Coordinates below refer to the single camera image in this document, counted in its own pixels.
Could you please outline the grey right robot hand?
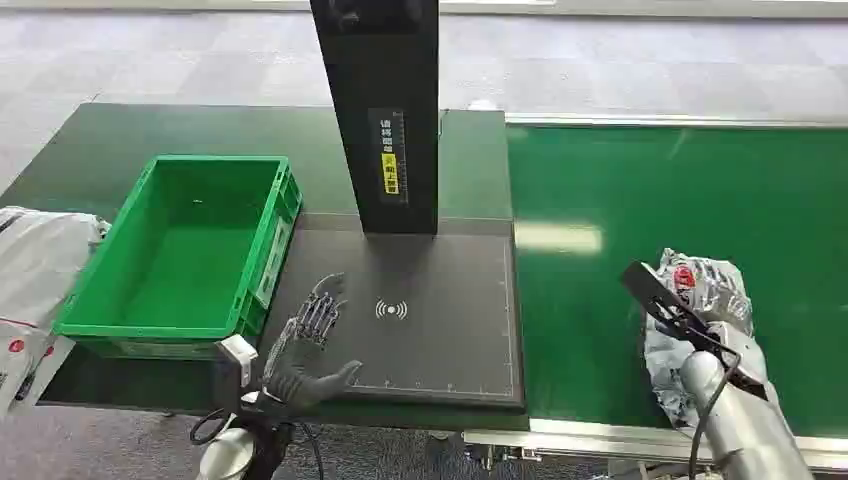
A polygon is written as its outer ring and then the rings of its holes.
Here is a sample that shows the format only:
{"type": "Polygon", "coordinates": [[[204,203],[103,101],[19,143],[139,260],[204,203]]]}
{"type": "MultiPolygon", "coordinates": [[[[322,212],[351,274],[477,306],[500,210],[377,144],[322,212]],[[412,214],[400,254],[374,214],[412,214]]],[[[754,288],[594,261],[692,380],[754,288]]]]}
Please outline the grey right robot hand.
{"type": "Polygon", "coordinates": [[[737,371],[744,383],[767,386],[765,355],[754,338],[752,303],[741,272],[728,261],[703,259],[698,312],[710,333],[737,354],[737,371]]]}

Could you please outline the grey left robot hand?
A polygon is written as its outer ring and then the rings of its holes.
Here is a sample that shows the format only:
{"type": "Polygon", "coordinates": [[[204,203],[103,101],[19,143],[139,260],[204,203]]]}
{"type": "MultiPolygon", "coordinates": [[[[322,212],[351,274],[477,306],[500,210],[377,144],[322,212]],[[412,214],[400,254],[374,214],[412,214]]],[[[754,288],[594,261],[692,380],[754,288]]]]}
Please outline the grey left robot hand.
{"type": "Polygon", "coordinates": [[[344,294],[343,272],[329,274],[312,287],[268,352],[261,377],[263,394],[292,410],[302,410],[355,382],[363,366],[359,360],[350,360],[331,374],[313,372],[342,317],[347,303],[344,294]]]}

